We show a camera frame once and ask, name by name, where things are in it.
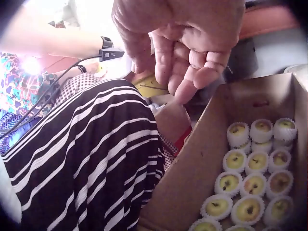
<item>bright light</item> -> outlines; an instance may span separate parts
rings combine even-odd
[[[22,68],[31,75],[41,73],[41,66],[35,57],[28,57],[22,62]]]

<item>hand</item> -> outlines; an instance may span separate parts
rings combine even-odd
[[[83,65],[86,68],[87,73],[95,74],[98,70],[99,62],[95,59],[88,59],[80,62],[80,65]]]
[[[112,19],[135,73],[148,68],[151,32],[156,79],[186,103],[223,72],[244,10],[244,0],[114,0]]]

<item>black wristwatch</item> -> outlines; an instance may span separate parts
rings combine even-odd
[[[104,37],[104,36],[101,36],[101,38],[102,38],[102,40],[103,40],[102,49],[105,49],[105,48],[113,48],[113,42],[111,41],[110,38]]]
[[[81,71],[81,73],[86,73],[87,72],[87,69],[83,65],[78,65],[77,67]]]

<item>foam fruit sleeve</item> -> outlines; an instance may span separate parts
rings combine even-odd
[[[265,160],[265,165],[263,168],[261,169],[252,169],[250,166],[249,166],[249,162],[251,159],[254,160],[254,157],[256,154],[262,154],[265,156],[266,160]],[[246,166],[245,166],[245,172],[247,175],[251,174],[251,173],[255,173],[255,172],[260,172],[260,173],[265,173],[267,171],[267,168],[268,168],[268,163],[269,163],[269,156],[266,152],[252,152],[248,158],[247,158],[247,161],[246,161]]]
[[[273,217],[273,215],[272,215],[273,206],[279,200],[286,200],[286,201],[288,201],[288,203],[290,205],[288,212],[281,219],[277,219],[277,218]],[[288,197],[288,196],[275,197],[273,200],[270,201],[270,203],[268,204],[268,206],[267,206],[267,208],[264,212],[263,222],[266,226],[282,225],[284,222],[286,222],[287,219],[289,219],[291,217],[293,210],[294,210],[294,203],[293,203],[293,200],[292,200],[291,197]]]
[[[285,155],[284,158],[286,158],[286,162],[282,165],[277,165],[274,162],[274,157],[279,153],[283,153]],[[286,149],[284,148],[276,149],[275,151],[271,153],[269,157],[269,172],[273,173],[278,170],[288,169],[291,163],[291,159],[292,159],[291,154]]]
[[[284,141],[284,140],[274,139],[273,148],[274,148],[274,150],[276,150],[278,148],[284,148],[285,150],[290,152],[293,148],[293,140]]]
[[[245,229],[245,230],[248,230],[248,231],[255,231],[255,229],[249,225],[235,225],[235,226],[232,226],[228,229],[226,229],[225,231],[233,231],[233,230],[237,230],[237,229]]]
[[[236,153],[236,152],[243,156],[243,158],[244,158],[243,164],[239,168],[229,168],[228,165],[227,165],[227,158],[231,154]],[[235,172],[241,173],[245,170],[246,160],[247,160],[246,153],[244,153],[240,149],[233,149],[233,150],[227,152],[226,155],[224,156],[223,161],[222,161],[222,167],[226,172],[235,171]]]
[[[230,129],[233,126],[235,126],[235,125],[242,125],[242,126],[244,126],[245,127],[244,131],[241,134],[233,134],[233,133],[231,133]],[[247,141],[249,139],[249,126],[248,126],[248,124],[246,124],[244,122],[236,122],[236,123],[231,124],[228,127],[228,130],[227,130],[227,138],[228,138],[229,145],[231,147],[238,148],[241,145],[247,143]]]
[[[256,128],[256,124],[259,122],[264,122],[270,126],[270,130],[268,132],[262,131]],[[273,136],[273,124],[271,121],[266,119],[259,119],[253,121],[250,127],[250,137],[256,143],[265,143],[269,141]]]
[[[258,201],[259,206],[260,206],[260,211],[259,211],[259,214],[256,216],[255,219],[250,220],[250,221],[242,221],[237,217],[237,209],[238,209],[239,205],[247,199],[255,199],[256,201]],[[239,201],[237,201],[235,203],[235,205],[233,206],[233,208],[231,210],[231,220],[236,225],[254,225],[255,223],[257,223],[261,219],[261,217],[264,213],[264,209],[265,209],[265,205],[264,205],[264,202],[263,202],[261,197],[255,196],[255,195],[245,196],[245,197],[241,198]]]
[[[283,127],[281,127],[279,124],[280,124],[280,122],[282,122],[284,120],[292,122],[294,124],[294,128],[283,128]],[[273,134],[274,134],[274,138],[277,139],[277,140],[284,140],[284,141],[294,140],[296,138],[296,134],[297,134],[296,124],[293,120],[291,120],[289,118],[281,118],[281,119],[277,120],[276,123],[274,124]]]
[[[201,219],[195,221],[195,222],[190,226],[190,228],[188,229],[188,231],[195,231],[195,228],[196,228],[198,225],[200,225],[200,224],[202,224],[202,223],[205,223],[205,222],[206,222],[206,223],[212,224],[212,225],[216,228],[216,231],[222,231],[222,226],[221,226],[221,224],[220,224],[218,221],[213,220],[213,219],[209,219],[209,218],[201,218]]]
[[[262,197],[264,194],[265,194],[265,190],[266,190],[266,178],[263,174],[259,173],[259,172],[255,172],[255,173],[251,173],[249,174],[248,176],[245,177],[245,179],[243,180],[243,183],[240,187],[240,195],[241,197],[245,197],[245,196],[248,196],[250,195],[249,192],[247,192],[245,190],[245,184],[246,182],[251,179],[253,176],[258,176],[262,179],[263,181],[263,189],[261,190],[261,192],[259,194],[255,194],[256,196],[259,196],[259,197]]]
[[[226,211],[224,213],[222,213],[219,216],[211,216],[206,212],[206,206],[211,203],[211,201],[213,200],[219,200],[219,199],[224,199],[227,201],[228,203],[228,207],[226,209]],[[222,219],[225,219],[227,216],[229,216],[229,214],[231,213],[231,209],[233,206],[233,201],[231,199],[231,197],[227,196],[227,195],[223,195],[223,194],[217,194],[217,195],[213,195],[211,197],[208,197],[202,204],[201,209],[200,209],[200,214],[205,217],[205,218],[209,218],[212,220],[217,220],[220,221]]]
[[[226,190],[223,190],[223,188],[220,187],[220,180],[224,176],[228,176],[228,175],[235,176],[238,179],[238,185],[232,191],[226,191]],[[238,172],[235,172],[235,171],[223,172],[223,173],[219,174],[219,176],[217,177],[217,179],[215,181],[214,192],[215,192],[215,194],[223,194],[223,195],[227,195],[227,196],[232,198],[239,193],[242,182],[243,182],[243,178]]]
[[[276,174],[279,174],[279,173],[285,173],[289,176],[290,178],[290,182],[288,184],[288,186],[281,192],[273,192],[272,189],[271,189],[271,181],[273,179],[273,177],[276,175]],[[293,186],[293,181],[294,181],[294,177],[293,177],[293,174],[288,171],[288,170],[278,170],[278,171],[275,171],[273,172],[270,177],[268,178],[267,180],[267,183],[266,183],[266,196],[269,198],[269,199],[274,199],[275,197],[278,197],[278,196],[284,196],[284,195],[288,195],[289,192],[291,191],[292,189],[292,186]]]
[[[238,149],[238,150],[245,152],[245,154],[248,155],[251,152],[251,140],[248,139],[248,141],[245,144],[241,145],[240,147],[230,147],[230,149],[231,150]]]
[[[269,140],[265,143],[256,143],[254,141],[251,143],[252,152],[261,151],[261,152],[270,153],[270,151],[272,150],[272,147],[273,147],[272,140]]]

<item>striped skirt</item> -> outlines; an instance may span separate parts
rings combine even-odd
[[[31,230],[134,230],[164,174],[154,116],[122,79],[62,102],[2,158]]]

